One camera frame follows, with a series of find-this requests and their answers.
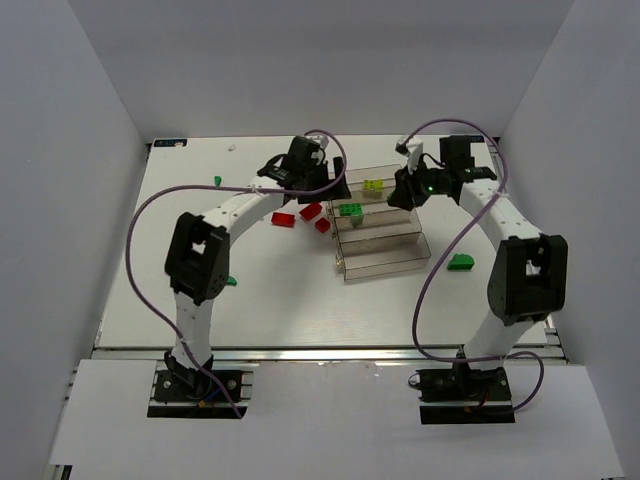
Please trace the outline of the green eight-stud lego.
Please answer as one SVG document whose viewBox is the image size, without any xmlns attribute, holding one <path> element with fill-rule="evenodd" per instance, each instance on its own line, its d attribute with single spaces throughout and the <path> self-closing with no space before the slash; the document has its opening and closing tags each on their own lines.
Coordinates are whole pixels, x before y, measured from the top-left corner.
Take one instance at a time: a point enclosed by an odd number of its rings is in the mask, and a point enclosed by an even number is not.
<svg viewBox="0 0 640 480">
<path fill-rule="evenodd" d="M 360 203 L 345 203 L 339 206 L 339 215 L 344 217 L 360 216 L 363 214 Z"/>
</svg>

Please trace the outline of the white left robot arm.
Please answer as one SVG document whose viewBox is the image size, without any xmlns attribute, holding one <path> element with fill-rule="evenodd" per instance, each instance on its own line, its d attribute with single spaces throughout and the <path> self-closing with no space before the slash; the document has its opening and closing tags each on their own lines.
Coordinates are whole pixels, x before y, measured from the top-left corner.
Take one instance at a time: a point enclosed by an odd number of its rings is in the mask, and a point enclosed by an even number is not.
<svg viewBox="0 0 640 480">
<path fill-rule="evenodd" d="M 165 354 L 165 364 L 181 381 L 194 386 L 211 369 L 213 301 L 226 286 L 236 240 L 290 201 L 306 205 L 352 200 L 343 155 L 333 160 L 335 177 L 329 177 L 329 138 L 321 130 L 294 137 L 287 152 L 269 159 L 246 187 L 221 205 L 178 217 L 164 264 L 176 301 L 178 332 L 174 347 Z"/>
</svg>

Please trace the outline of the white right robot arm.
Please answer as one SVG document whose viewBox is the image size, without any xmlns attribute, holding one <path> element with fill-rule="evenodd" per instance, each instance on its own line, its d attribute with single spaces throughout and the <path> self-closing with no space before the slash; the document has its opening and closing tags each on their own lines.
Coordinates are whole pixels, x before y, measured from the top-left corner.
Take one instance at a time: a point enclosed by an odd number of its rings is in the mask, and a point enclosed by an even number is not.
<svg viewBox="0 0 640 480">
<path fill-rule="evenodd" d="M 397 141 L 395 150 L 406 165 L 396 172 L 387 203 L 412 211 L 436 195 L 446 196 L 472 219 L 445 251 L 451 253 L 474 226 L 491 242 L 495 261 L 487 285 L 489 312 L 472 339 L 447 361 L 477 371 L 495 370 L 524 333 L 564 307 L 568 244 L 521 214 L 506 195 L 505 173 L 476 165 L 469 136 L 443 137 L 439 148 L 438 160 L 429 167 L 423 147 L 412 136 Z"/>
</svg>

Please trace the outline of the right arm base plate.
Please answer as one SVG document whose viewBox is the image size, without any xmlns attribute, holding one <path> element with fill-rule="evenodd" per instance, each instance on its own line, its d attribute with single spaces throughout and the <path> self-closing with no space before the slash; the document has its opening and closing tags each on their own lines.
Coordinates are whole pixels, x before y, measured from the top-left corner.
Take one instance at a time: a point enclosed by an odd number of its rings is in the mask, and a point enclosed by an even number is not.
<svg viewBox="0 0 640 480">
<path fill-rule="evenodd" d="M 503 368 L 470 370 L 465 365 L 417 370 L 408 386 L 419 393 L 422 425 L 512 424 L 512 394 Z"/>
</svg>

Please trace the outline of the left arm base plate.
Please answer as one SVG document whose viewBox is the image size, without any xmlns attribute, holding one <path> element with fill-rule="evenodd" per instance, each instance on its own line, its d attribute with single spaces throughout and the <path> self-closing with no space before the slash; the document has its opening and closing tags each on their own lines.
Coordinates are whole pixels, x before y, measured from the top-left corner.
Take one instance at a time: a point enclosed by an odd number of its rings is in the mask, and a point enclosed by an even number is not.
<svg viewBox="0 0 640 480">
<path fill-rule="evenodd" d="M 208 377 L 204 387 L 191 389 L 167 368 L 155 373 L 147 417 L 151 419 L 239 420 L 248 409 L 252 397 L 254 372 L 250 370 L 217 370 L 216 377 L 226 388 L 239 415 L 220 387 Z"/>
</svg>

